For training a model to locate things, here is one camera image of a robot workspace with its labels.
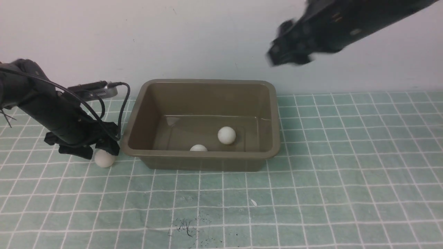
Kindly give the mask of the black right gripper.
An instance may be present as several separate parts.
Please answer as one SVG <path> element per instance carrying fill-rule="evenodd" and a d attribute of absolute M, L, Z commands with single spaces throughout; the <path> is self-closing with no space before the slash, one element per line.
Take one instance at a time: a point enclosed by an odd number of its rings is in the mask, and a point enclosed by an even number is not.
<path fill-rule="evenodd" d="M 311 54 L 312 48 L 303 36 L 301 26 L 294 19 L 288 19 L 279 25 L 277 36 L 267 51 L 267 58 L 271 66 L 302 66 L 312 61 Z"/>

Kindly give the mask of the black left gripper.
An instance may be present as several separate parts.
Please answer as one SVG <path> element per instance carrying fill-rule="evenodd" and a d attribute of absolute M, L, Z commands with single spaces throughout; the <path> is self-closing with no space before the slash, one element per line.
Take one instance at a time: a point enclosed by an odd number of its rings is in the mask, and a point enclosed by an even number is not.
<path fill-rule="evenodd" d="M 92 145 L 112 156 L 119 156 L 120 146 L 112 138 L 118 132 L 114 122 L 102 122 L 84 117 L 44 116 L 44 127 L 49 130 L 44 141 L 58 145 L 60 154 L 73 155 L 90 160 L 93 157 Z"/>

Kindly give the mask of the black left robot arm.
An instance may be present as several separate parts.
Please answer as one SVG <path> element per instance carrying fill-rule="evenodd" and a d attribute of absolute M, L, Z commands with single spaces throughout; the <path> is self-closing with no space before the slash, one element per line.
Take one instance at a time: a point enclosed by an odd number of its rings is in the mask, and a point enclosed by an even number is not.
<path fill-rule="evenodd" d="M 1 109 L 19 108 L 48 132 L 44 142 L 60 154 L 92 159 L 92 145 L 120 153 L 121 123 L 104 122 L 104 98 L 117 95 L 117 84 L 98 81 L 61 91 L 34 61 L 1 63 Z"/>

